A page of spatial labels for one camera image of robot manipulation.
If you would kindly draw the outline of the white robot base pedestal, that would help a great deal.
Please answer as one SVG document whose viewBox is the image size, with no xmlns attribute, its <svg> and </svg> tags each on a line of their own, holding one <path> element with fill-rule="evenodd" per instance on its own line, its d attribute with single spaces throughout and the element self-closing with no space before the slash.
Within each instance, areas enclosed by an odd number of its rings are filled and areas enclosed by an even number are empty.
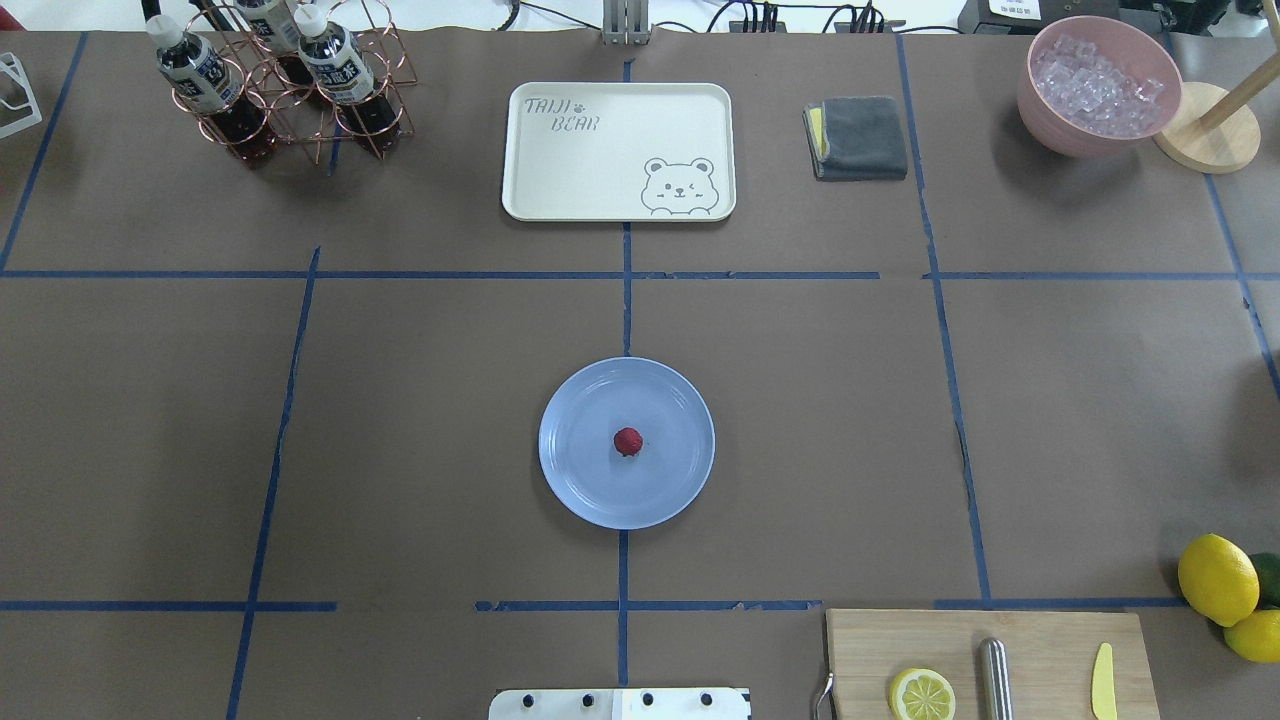
<svg viewBox="0 0 1280 720">
<path fill-rule="evenodd" d="M 508 689 L 489 719 L 751 719 L 748 689 L 732 687 Z"/>
</svg>

